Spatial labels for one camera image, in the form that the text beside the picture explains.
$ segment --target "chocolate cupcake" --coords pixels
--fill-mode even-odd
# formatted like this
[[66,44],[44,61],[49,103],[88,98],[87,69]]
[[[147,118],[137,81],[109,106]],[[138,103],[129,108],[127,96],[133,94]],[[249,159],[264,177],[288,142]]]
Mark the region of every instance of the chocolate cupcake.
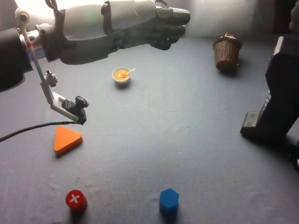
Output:
[[216,68],[220,71],[235,70],[238,64],[242,42],[234,35],[226,33],[213,44]]

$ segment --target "orange triangle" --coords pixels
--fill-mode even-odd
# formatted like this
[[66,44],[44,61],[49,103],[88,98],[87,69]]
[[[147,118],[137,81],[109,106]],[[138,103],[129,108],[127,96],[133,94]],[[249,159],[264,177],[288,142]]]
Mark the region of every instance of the orange triangle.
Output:
[[58,126],[55,133],[54,151],[61,155],[83,141],[82,135],[63,126]]

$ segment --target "gray tabletop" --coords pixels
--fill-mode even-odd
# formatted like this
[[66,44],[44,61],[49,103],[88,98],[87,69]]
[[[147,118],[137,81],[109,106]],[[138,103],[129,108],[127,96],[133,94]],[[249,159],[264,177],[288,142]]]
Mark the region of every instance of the gray tabletop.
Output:
[[[87,122],[68,128],[83,143],[57,158],[55,126],[0,143],[1,224],[162,224],[159,194],[180,194],[177,224],[297,223],[299,175],[270,147],[243,138],[247,111],[268,94],[265,72],[277,37],[244,40],[236,76],[214,65],[213,39],[181,39],[168,51],[120,50],[80,66],[41,62],[58,76],[54,91],[86,98]],[[119,89],[111,73],[136,68]],[[52,121],[35,71],[0,94],[0,136]],[[297,138],[298,125],[289,136]],[[81,190],[88,208],[65,204]]]

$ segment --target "white spoon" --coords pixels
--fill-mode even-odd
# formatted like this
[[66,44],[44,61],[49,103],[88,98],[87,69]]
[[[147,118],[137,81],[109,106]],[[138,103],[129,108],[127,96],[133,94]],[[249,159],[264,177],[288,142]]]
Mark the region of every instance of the white spoon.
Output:
[[118,74],[118,77],[119,77],[119,78],[125,78],[125,77],[127,77],[129,74],[131,74],[131,72],[134,71],[134,70],[135,70],[135,69],[130,70],[130,71],[126,74],[126,76],[121,76],[121,74]]

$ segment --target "spoon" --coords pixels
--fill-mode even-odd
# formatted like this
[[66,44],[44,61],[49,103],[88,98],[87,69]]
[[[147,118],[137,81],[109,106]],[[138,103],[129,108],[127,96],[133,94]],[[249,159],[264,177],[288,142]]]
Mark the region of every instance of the spoon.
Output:
[[121,74],[123,74],[124,72],[120,72],[119,74],[118,74],[118,77],[119,78],[125,78],[125,77],[127,77],[132,71],[134,71],[135,69],[132,69],[132,70],[130,70],[125,76],[121,76]]

